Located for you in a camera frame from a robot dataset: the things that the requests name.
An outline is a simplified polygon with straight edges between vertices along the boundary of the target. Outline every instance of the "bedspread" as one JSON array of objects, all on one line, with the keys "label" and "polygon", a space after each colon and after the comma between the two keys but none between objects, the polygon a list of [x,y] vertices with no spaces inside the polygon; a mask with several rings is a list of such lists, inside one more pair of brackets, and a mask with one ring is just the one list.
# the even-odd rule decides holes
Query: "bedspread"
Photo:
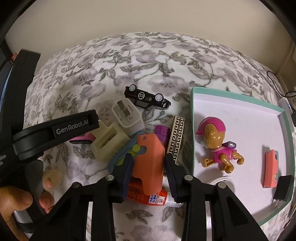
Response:
[{"label": "bedspread", "polygon": [[[166,111],[142,112],[146,133],[153,133],[158,124],[170,126],[175,115],[186,119],[178,162],[190,172],[192,87],[232,91],[277,105],[279,95],[267,71],[227,46],[187,35],[139,32],[93,39],[55,54],[35,75],[27,92],[24,127],[90,109],[108,126],[116,120],[112,105],[124,97],[125,86],[133,83],[162,93],[172,103]],[[95,159],[90,145],[65,142],[46,151],[42,160],[45,169],[52,166],[63,172],[62,184],[53,192],[55,202],[72,182],[87,185],[108,174],[107,164]],[[275,241],[283,231],[289,207],[261,227],[269,240]],[[181,238],[185,205],[153,207],[125,201],[114,204],[113,210],[119,241]],[[90,224],[91,208],[87,240],[91,240]]]}]

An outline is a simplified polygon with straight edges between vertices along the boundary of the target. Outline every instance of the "orange phone holder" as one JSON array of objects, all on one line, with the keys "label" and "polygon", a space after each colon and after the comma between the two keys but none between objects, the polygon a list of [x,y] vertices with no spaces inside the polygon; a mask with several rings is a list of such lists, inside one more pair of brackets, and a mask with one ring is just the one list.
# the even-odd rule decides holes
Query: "orange phone holder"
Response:
[{"label": "orange phone holder", "polygon": [[146,147],[143,155],[137,155],[133,176],[140,178],[145,195],[156,195],[163,186],[165,148],[155,134],[139,135],[137,143]]}]

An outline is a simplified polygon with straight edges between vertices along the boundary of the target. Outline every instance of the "white tray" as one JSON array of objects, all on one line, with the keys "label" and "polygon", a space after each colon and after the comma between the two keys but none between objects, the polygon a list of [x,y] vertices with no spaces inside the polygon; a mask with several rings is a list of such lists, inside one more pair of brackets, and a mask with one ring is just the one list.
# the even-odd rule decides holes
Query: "white tray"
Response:
[{"label": "white tray", "polygon": [[[275,188],[263,188],[265,174],[265,152],[279,152],[279,176],[294,175],[294,149],[287,115],[283,109],[252,97],[227,91],[195,87],[191,92],[194,176],[208,183],[228,175],[235,184],[235,194],[253,215],[259,225],[275,216],[280,208],[275,207]],[[220,118],[225,126],[226,141],[237,144],[237,152],[245,162],[239,166],[232,160],[234,171],[220,171],[218,164],[207,168],[200,161],[210,158],[211,151],[200,144],[201,136],[195,135],[199,123],[208,116]]]}]

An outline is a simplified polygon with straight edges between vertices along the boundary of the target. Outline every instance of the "orange block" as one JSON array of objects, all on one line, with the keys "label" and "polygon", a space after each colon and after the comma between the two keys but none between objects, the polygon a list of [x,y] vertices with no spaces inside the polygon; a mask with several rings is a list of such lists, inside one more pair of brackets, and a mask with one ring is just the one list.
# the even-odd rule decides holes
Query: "orange block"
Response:
[{"label": "orange block", "polygon": [[155,134],[139,135],[137,143],[146,147],[143,155],[137,155],[133,176],[140,178],[145,195],[156,195],[163,186],[165,148]]},{"label": "orange block", "polygon": [[274,188],[277,185],[279,171],[279,154],[275,150],[270,150],[265,153],[266,166],[264,188]]}]

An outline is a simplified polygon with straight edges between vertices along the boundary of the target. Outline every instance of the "toy car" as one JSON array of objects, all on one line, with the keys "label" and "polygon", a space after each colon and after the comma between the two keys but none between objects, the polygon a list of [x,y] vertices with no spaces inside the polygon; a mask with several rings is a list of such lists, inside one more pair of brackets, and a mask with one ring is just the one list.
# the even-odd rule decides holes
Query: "toy car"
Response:
[{"label": "toy car", "polygon": [[126,86],[124,95],[126,98],[129,98],[135,106],[143,109],[154,106],[160,110],[167,110],[171,106],[171,102],[165,99],[162,94],[158,93],[154,95],[147,91],[139,90],[134,84]]},{"label": "toy car", "polygon": [[270,150],[265,153],[266,167],[264,188],[274,188],[277,185],[279,171],[279,153],[275,150]]}]

